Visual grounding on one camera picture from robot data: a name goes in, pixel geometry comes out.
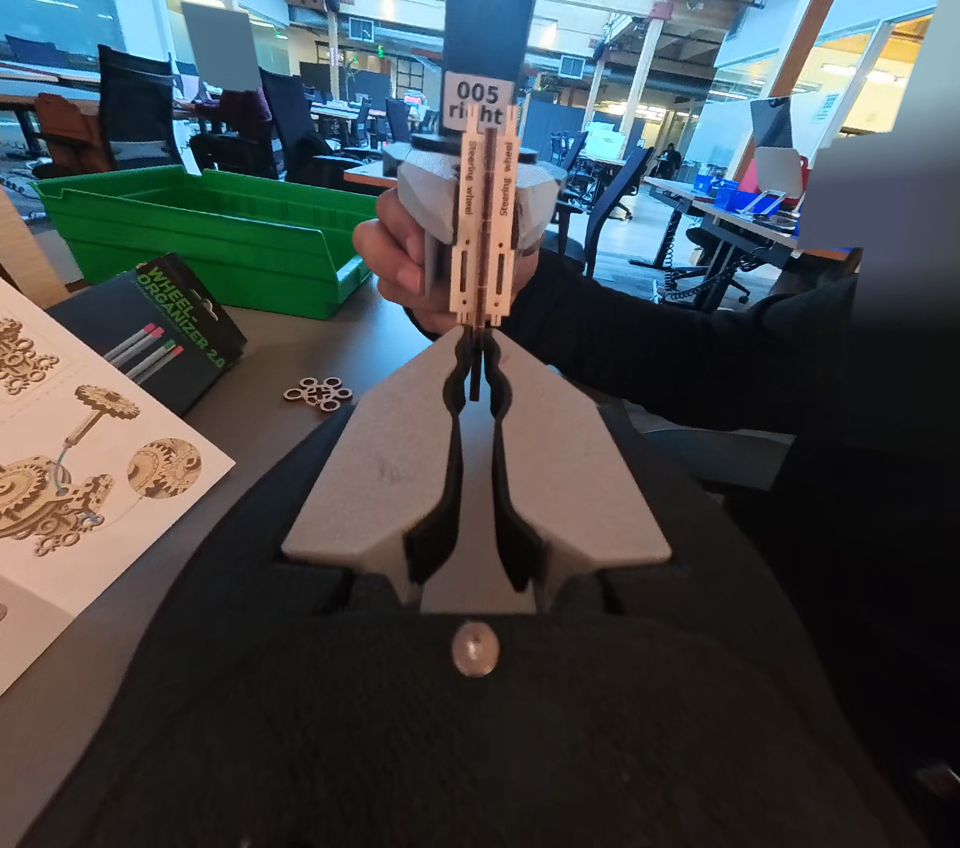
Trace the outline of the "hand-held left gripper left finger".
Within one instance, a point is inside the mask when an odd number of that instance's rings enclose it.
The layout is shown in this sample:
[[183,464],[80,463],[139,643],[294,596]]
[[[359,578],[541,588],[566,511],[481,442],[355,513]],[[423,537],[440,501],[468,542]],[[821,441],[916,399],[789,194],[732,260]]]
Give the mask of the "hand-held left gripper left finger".
[[459,533],[464,329],[359,399],[282,542],[292,562],[381,575],[420,601]]

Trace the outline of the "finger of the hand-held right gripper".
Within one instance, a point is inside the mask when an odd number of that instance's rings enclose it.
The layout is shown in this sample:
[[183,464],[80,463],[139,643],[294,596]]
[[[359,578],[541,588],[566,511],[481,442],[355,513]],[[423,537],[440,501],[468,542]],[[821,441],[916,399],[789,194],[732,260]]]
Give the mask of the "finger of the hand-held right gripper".
[[398,166],[398,197],[414,230],[405,247],[423,268],[423,292],[451,294],[451,255],[459,185],[459,159],[404,159]]
[[563,190],[563,170],[552,163],[518,166],[515,198],[515,249],[534,247],[546,232]]

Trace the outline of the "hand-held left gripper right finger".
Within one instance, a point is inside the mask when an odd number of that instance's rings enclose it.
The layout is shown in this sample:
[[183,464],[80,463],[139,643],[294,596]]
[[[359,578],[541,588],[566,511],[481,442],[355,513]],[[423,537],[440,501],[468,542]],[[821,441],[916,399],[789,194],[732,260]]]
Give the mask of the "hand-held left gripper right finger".
[[598,405],[499,330],[486,337],[497,551],[511,585],[659,566],[671,546]]

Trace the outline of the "wooden double bar part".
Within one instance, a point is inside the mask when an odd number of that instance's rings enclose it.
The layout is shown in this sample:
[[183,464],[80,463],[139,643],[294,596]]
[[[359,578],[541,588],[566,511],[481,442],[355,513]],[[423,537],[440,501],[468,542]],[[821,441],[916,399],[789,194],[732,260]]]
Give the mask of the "wooden double bar part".
[[450,311],[469,341],[469,399],[481,393],[486,338],[511,309],[514,219],[520,157],[518,109],[499,125],[470,107],[461,138],[458,201],[450,259]]

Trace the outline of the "wooden five-ring part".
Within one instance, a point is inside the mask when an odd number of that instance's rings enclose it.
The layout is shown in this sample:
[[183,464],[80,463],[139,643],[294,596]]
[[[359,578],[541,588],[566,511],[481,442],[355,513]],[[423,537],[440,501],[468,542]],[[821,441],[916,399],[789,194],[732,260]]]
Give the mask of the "wooden five-ring part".
[[287,402],[302,403],[324,414],[331,414],[352,403],[354,392],[339,376],[306,376],[284,391],[282,398]]

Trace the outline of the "person's right forearm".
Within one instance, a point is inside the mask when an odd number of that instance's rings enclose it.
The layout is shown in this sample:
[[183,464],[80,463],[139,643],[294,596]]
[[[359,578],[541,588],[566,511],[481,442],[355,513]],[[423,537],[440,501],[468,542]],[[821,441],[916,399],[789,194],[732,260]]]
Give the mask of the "person's right forearm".
[[668,422],[806,436],[841,406],[857,283],[704,313],[606,288],[542,252],[500,329],[573,381]]

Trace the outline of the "black model kit box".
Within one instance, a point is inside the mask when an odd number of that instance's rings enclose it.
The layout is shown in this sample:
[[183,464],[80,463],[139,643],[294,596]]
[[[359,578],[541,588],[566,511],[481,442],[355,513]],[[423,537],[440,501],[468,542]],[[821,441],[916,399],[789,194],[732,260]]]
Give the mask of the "black model kit box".
[[233,318],[177,254],[138,264],[48,312],[180,417],[247,345]]

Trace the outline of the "person's right hand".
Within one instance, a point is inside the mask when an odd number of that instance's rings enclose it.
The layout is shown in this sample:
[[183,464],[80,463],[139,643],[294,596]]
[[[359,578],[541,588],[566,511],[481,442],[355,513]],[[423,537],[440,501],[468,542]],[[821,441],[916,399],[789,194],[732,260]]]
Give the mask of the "person's right hand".
[[450,281],[441,279],[438,259],[428,272],[426,233],[395,188],[380,192],[375,217],[355,228],[352,243],[376,277],[380,295],[403,308],[424,334],[439,336],[456,326]]

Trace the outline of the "black office chair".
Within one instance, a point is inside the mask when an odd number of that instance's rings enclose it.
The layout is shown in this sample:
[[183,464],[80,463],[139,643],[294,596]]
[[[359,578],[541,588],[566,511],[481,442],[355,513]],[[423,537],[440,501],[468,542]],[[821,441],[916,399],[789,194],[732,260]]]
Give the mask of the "black office chair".
[[114,171],[183,166],[173,127],[173,68],[100,44],[98,124]]
[[346,191],[344,173],[355,162],[342,158],[317,130],[302,80],[264,68],[259,76],[282,148],[286,182]]
[[583,241],[583,273],[587,278],[594,276],[596,255],[602,228],[611,213],[621,206],[622,199],[635,193],[649,161],[655,153],[654,148],[638,148],[630,154],[619,168],[602,195],[591,208],[586,223]]

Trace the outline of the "white column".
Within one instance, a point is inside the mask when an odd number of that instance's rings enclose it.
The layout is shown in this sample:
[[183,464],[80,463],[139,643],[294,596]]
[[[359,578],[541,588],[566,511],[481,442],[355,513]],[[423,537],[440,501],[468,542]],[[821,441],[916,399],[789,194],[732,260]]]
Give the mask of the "white column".
[[625,140],[629,140],[642,91],[646,86],[652,62],[656,53],[657,44],[663,33],[664,25],[673,14],[673,4],[669,1],[655,2],[646,19],[646,27],[642,39],[639,58],[631,80],[625,109],[621,116],[620,133]]

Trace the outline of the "blue storage bins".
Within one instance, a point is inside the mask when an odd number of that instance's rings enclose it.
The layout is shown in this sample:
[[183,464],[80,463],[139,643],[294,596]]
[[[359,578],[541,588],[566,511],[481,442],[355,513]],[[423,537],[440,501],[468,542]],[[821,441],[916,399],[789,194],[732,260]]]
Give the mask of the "blue storage bins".
[[768,218],[776,214],[787,193],[774,189],[747,191],[738,182],[725,180],[712,174],[697,174],[692,188],[697,199],[709,202],[714,208],[728,214],[748,218]]

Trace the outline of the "green plastic bin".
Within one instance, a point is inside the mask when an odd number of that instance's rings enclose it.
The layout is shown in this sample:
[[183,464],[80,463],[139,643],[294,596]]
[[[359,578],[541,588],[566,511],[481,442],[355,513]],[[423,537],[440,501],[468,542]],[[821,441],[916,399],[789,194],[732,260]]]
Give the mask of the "green plastic bin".
[[176,254],[224,306],[326,320],[370,276],[374,196],[175,166],[32,186],[91,285]]

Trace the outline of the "white standing desk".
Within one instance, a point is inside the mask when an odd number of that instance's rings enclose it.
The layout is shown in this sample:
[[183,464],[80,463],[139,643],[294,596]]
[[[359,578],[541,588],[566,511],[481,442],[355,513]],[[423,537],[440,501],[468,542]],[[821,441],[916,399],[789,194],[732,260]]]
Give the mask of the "white standing desk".
[[[802,250],[794,234],[750,220],[743,215],[728,214],[709,202],[696,198],[691,184],[645,178],[651,196],[671,209],[657,253],[652,261],[632,259],[630,264],[663,275],[663,285],[654,290],[653,301],[687,305],[702,312],[712,312],[724,301],[727,290],[738,290],[738,302],[750,301],[750,291],[738,277],[763,266],[782,270],[787,262],[800,257],[816,257],[827,261],[831,270],[841,276],[854,273],[861,252],[822,249]],[[697,230],[712,238],[715,244],[707,253],[706,262],[676,265],[673,247],[683,218],[699,222]]]

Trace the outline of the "folded instruction sheet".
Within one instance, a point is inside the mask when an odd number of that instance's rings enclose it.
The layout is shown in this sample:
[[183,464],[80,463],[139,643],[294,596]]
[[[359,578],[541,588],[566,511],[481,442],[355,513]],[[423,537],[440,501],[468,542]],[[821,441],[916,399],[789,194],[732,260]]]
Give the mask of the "folded instruction sheet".
[[91,350],[2,282],[1,690],[234,466],[139,384],[159,326]]

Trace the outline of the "dark grey panel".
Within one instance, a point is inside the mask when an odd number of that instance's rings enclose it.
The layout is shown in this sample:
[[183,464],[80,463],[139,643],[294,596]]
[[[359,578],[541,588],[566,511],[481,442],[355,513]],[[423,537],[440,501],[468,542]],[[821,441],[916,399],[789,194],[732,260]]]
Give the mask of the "dark grey panel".
[[793,149],[792,96],[758,98],[750,101],[753,144],[757,149]]

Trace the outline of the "brown office chair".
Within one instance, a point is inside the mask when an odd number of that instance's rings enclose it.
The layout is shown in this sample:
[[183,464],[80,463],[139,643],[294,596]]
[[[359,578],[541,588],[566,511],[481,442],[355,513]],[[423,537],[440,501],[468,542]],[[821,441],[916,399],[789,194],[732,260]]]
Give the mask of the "brown office chair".
[[97,113],[86,113],[62,96],[40,93],[35,98],[34,114],[51,159],[32,170],[37,179],[101,174],[113,169]]

